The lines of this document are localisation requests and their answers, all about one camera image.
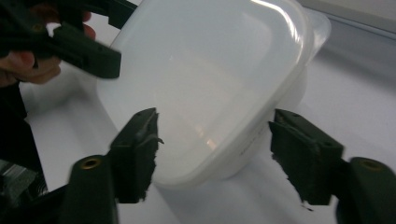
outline plastic container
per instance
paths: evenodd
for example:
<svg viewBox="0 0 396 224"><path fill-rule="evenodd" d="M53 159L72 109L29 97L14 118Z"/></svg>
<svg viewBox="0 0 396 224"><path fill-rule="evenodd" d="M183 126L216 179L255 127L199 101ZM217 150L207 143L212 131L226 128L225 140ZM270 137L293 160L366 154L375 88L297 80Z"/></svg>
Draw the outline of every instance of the plastic container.
<svg viewBox="0 0 396 224"><path fill-rule="evenodd" d="M165 144L153 181L196 186L237 172L274 109L298 104L330 30L294 1L145 0L112 46L122 52L120 78L98 81L97 94L119 130L157 107Z"/></svg>

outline container lid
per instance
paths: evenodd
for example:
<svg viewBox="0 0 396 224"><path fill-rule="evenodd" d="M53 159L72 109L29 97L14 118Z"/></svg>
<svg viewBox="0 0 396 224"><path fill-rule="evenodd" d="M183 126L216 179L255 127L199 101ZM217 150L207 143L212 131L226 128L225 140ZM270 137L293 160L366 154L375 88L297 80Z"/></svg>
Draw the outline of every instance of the container lid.
<svg viewBox="0 0 396 224"><path fill-rule="evenodd" d="M120 78L98 96L120 130L160 113L164 145L153 180L179 188L217 168L254 118L273 110L313 51L312 28L288 0L145 0L113 48Z"/></svg>

